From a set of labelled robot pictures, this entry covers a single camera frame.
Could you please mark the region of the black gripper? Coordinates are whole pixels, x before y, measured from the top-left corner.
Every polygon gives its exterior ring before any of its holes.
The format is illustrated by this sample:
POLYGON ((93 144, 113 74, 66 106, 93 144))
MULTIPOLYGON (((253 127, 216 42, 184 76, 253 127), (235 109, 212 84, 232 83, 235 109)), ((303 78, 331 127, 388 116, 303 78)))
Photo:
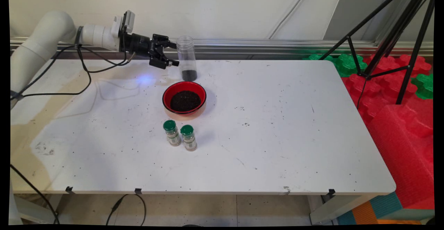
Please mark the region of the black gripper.
POLYGON ((168 36, 153 34, 153 41, 146 36, 139 34, 122 33, 122 52, 135 53, 137 56, 148 57, 149 65, 165 70, 167 67, 178 67, 180 62, 167 58, 163 52, 164 48, 176 49, 177 45, 168 36))

